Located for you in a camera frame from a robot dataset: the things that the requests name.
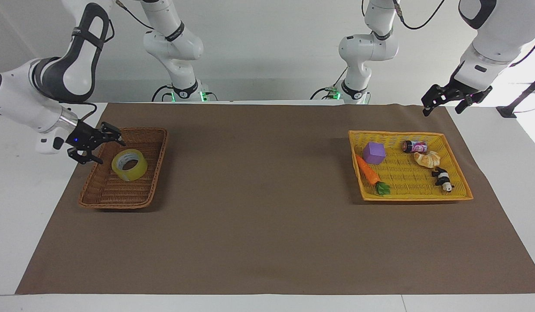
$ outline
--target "black stand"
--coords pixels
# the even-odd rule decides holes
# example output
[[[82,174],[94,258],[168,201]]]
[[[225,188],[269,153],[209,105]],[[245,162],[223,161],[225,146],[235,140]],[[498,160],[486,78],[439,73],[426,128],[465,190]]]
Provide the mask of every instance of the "black stand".
[[[499,114],[501,114],[504,118],[516,118],[516,115],[514,114],[514,110],[516,107],[525,100],[526,97],[528,97],[530,94],[535,92],[535,81],[529,85],[529,87],[520,94],[520,96],[512,102],[509,106],[499,106],[497,107],[497,110]]]

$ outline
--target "toy carrot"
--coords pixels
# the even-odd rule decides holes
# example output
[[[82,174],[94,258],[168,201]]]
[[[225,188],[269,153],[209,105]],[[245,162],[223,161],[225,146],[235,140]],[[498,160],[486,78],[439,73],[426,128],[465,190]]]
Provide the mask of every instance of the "toy carrot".
[[[368,183],[375,186],[378,195],[390,195],[391,187],[386,183],[381,182],[381,179],[377,175],[377,172],[373,171],[373,169],[368,166],[367,162],[363,160],[362,157],[356,155],[356,162],[358,163],[358,168],[366,177]]]

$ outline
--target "yellow tape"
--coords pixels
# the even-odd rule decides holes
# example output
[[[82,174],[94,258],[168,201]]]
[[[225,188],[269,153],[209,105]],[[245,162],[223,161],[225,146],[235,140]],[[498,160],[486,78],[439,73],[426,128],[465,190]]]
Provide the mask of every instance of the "yellow tape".
[[[136,160],[137,164],[129,170],[123,170],[123,166],[131,160]],[[139,150],[127,149],[113,158],[111,161],[111,168],[122,180],[134,181],[141,178],[146,173],[148,163]]]

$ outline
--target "purple block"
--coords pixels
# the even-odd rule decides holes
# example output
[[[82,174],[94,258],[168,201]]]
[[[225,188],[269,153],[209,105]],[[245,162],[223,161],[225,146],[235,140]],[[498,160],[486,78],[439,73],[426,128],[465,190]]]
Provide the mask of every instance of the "purple block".
[[[381,143],[369,142],[362,152],[362,158],[368,164],[379,165],[385,159],[385,146]]]

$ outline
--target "basket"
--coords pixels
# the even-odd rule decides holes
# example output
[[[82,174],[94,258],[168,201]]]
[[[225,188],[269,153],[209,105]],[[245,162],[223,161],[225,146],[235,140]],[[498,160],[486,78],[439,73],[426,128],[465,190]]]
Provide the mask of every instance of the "basket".
[[[351,130],[349,140],[352,163],[364,200],[413,202],[473,199],[468,182],[442,133]],[[419,166],[413,154],[402,151],[404,140],[424,141],[428,144],[428,150],[441,156],[439,167],[448,171],[450,182],[454,185],[452,192],[445,192],[441,186],[436,186],[437,180],[431,175],[432,170]],[[376,188],[359,172],[355,154],[362,156],[362,150],[368,142],[382,143],[385,146],[385,160],[379,165],[369,166],[377,172],[382,182],[391,187],[391,195],[379,196]]]
[[[162,167],[168,132],[162,128],[123,128],[121,137],[127,146],[116,142],[104,144],[98,157],[104,164],[95,164],[79,195],[79,205],[93,209],[139,209],[148,207],[154,198]],[[148,162],[144,176],[123,181],[111,168],[111,161],[122,150],[140,150]]]

